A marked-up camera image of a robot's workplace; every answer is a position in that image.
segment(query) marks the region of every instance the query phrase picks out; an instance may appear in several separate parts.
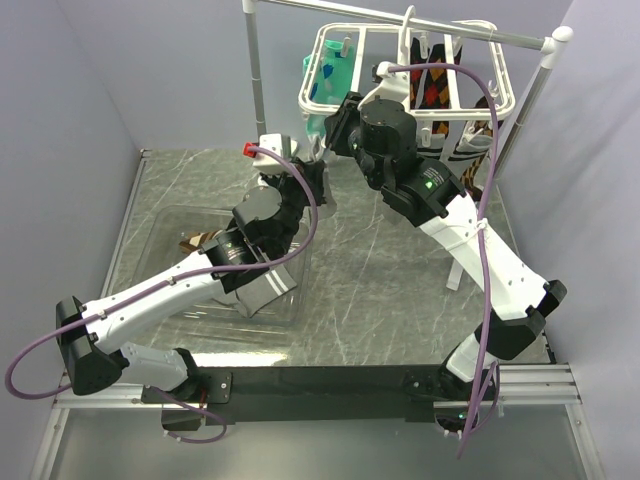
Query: white drying rack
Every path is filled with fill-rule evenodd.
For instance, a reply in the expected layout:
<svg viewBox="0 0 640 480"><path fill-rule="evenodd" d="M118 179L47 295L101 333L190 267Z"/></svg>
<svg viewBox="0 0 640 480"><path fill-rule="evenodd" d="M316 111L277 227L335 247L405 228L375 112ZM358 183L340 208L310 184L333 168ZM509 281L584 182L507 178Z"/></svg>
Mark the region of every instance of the white drying rack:
<svg viewBox="0 0 640 480"><path fill-rule="evenodd" d="M258 31L257 31L257 21L256 21L256 4L261 1L263 3L275 3L280 5L287 5L291 7L304 8L308 10L316 10L327 13L339 14L344 16L350 16L360 19L366 19L369 21L380 22L382 25L369 25L364 24L365 28L369 28L367 32L371 31L371 28L376 29L393 29L398 32L399 38L404 38L405 41L398 42L398 52L402 53L404 57L399 57L398 59L405 60L402 62L404 64L408 63L408 55L409 50L407 49L407 41L406 39L410 38L410 29L419 32L433 32L433 33L442 33L445 35L445 42L449 43L449 49L453 50L452 44L455 42L456 37L460 38L469 38L473 40L481 40L485 42L489 42L489 47L492 55L492 62L494 65L494 69L496 70L496 85L493 87L493 92L496 94L496 98L498 98L498 103L500 106L500 113L498 118L504 118L513 109L515 108L515 97L513 95L513 91L511 90L511 84L509 82L508 73L506 70L506 65L504 64L504 56L502 55L502 47L501 44L512 45L521 48L527 48L532 50L537 50L543 54L542 59L540 61L540 66L536 73L536 76L531 84L531 88L529 89L527 95L521 102L522 107L520 108L520 112L518 117L516 118L509 134L507 136L506 141L502 147L500 152L500 156L498 158L496 173L499 174L504 165L506 164L507 159L509 158L511 151L513 149L513 145L515 144L522 126L525 123L525 120L531 111L531 107L535 104L537 99L542 92L547 79L555 65L557 64L560 55L567 43L571 40L573 36L573 31L569 27L558 27L552 34L551 37L537 38L530 37L527 35L518 35L511 33L504 33L496 29L495 25L484 22L480 20L469 20L462 22L443 22L438 20L429 20L429 19L420 19L415 18L413 16L413 12L411 8L407 11L405 15L397 15L393 13L381 12L378 10L372 10L368 8L362 7L353 7L349 5L342 5L339 3L326 2L323 0L242 0L242 7L245 13L245 20L247 24L247 37L248 37L248 46L249 46L249 59L251 62L251 77L252 77L252 86L253 86L253 100L256 114L256 130L258 132L258 136L264 135L267 133L267 126L264 114L264 101L263 101L263 92L262 92L262 78L260 74L260 53L258 48ZM360 44L363 42L359 41L358 51L360 51ZM316 39L316 47L318 50L321 49L323 43L318 44L318 38ZM447 54L447 61L451 61L449 58L450 54ZM307 105L311 109L317 109L321 107L330 107L335 111L335 106L321 106L320 104L314 104L308 99L309 90L308 90L308 78L313 75L313 71L317 69L317 59L314 62L315 65L310 65L308 69L307 76L305 76L305 82L303 83L303 90L305 89L305 85L307 88L306 93L304 94L304 98L302 98L303 103ZM357 77L354 74L355 78L360 78L362 71L362 62L360 62L357 67ZM462 109L460 107L459 96L457 91L457 82L456 76L453 72L449 71L448 73L448 82L449 82L449 90L450 90L450 98L451 98L451 106L452 108L447 110L422 110L418 111L417 117L423 116L425 122L432 122L435 119L439 120L469 120L470 116L473 118L473 115L476 115L477 119L489 119L488 109Z"/></svg>

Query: clear plastic bin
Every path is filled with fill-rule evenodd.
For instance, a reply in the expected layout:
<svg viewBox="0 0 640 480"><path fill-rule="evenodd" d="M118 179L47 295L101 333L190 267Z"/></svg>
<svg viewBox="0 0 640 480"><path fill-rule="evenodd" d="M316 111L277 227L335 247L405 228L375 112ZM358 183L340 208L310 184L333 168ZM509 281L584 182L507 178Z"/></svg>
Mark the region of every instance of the clear plastic bin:
<svg viewBox="0 0 640 480"><path fill-rule="evenodd" d="M225 229L233 218L230 210L202 207L169 206L161 210L151 228L144 251L136 267L132 285L146 280L182 261L186 254L179 243L193 232L209 232ZM309 233L302 223L293 240L291 249L298 247ZM282 336L293 327L303 306L307 277L310 267L311 248L286 264L289 275L297 287L262 307L253 317L243 317L232 307L213 300L200 302L171 317L172 320L211 322L212 338L225 340L264 340L264 336Z"/></svg>

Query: gray marble surface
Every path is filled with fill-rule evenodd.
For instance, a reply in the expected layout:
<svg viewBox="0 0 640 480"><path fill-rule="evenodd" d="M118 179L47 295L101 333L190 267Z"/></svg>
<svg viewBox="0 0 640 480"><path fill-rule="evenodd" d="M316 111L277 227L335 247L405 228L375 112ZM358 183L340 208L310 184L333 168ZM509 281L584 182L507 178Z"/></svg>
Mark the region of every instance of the gray marble surface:
<svg viewBox="0 0 640 480"><path fill-rule="evenodd" d="M112 293L131 284L158 213L167 206L225 208L255 180L237 151L146 152L126 226ZM135 339L154 348L185 347L216 364L381 365L440 363L482 319L483 296L468 275L445 286L452 259L408 222L391 225L383 203L350 159L329 162L338 211L320 221L312 244L303 307L286 326L237 326L170 318ZM499 192L488 218L513 247ZM515 362L549 363L538 338Z"/></svg>

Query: red connector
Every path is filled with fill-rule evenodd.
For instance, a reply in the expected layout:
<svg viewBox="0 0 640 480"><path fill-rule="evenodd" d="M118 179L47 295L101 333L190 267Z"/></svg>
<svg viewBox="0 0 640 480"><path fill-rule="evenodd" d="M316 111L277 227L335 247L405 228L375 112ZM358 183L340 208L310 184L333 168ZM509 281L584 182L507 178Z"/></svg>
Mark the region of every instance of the red connector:
<svg viewBox="0 0 640 480"><path fill-rule="evenodd" d="M251 142L245 143L244 144L244 149L242 150L242 154L247 156L247 157L256 158L256 152L250 152L249 148L257 147L257 146L258 146L257 143L251 143Z"/></svg>

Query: metal rod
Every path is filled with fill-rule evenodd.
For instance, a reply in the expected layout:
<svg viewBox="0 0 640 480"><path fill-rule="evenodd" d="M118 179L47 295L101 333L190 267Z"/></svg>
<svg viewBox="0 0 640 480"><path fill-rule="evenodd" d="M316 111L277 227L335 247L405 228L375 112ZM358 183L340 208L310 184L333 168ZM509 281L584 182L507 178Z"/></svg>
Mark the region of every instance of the metal rod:
<svg viewBox="0 0 640 480"><path fill-rule="evenodd" d="M280 5L288 5L290 7L305 8L307 10L319 10L322 12L335 13L355 18L366 18L382 23L390 23L394 25L402 25L403 15L394 13L385 13L369 8L352 7L350 5L342 5L340 3L325 2L322 0L261 0L265 3L275 3ZM544 38L530 37L527 35L517 35L513 33L503 33L477 28L469 25L463 25L454 22L443 22L440 20L412 18L408 25L412 28L424 29L430 32L444 33L455 35L474 40L491 41L502 43L505 45L513 45L515 47L528 48L531 50L542 50L545 43Z"/></svg>
<svg viewBox="0 0 640 480"><path fill-rule="evenodd" d="M258 50L258 27L256 14L245 12L244 18L247 24L247 40L249 42L249 60L251 62L251 86L253 87L253 105L256 112L256 130L258 138L267 133L267 124L264 118L264 98L262 95L262 77L260 76L260 52Z"/></svg>
<svg viewBox="0 0 640 480"><path fill-rule="evenodd" d="M504 167L507 164L507 160L509 160L511 153L513 152L513 147L516 141L518 140L518 136L520 135L520 130L522 130L522 127L524 126L527 120L527 117L531 112L531 109L533 108L536 101L540 97L540 94L542 93L542 90L544 89L544 86L547 83L549 75L551 75L551 69L545 68L542 66L538 69L538 72L536 73L536 77L533 80L533 83L531 84L531 88L529 89L527 96L522 102L522 108L518 113L518 117L516 118L516 121L513 123L513 126L509 131L509 135L507 136L507 139L505 140L504 145L500 150L500 156L498 157L498 162L496 163L496 174L495 174L496 177L499 177L502 171L504 170Z"/></svg>

